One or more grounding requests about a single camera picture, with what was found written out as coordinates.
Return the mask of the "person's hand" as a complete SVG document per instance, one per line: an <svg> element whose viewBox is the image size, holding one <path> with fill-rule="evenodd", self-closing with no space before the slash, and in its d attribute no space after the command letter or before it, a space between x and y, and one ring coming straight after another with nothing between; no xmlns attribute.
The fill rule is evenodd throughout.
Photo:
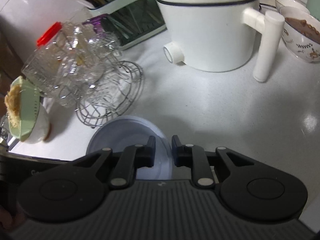
<svg viewBox="0 0 320 240"><path fill-rule="evenodd" d="M27 219L19 207L1 207L0 210L1 229L8 232L21 226Z"/></svg>

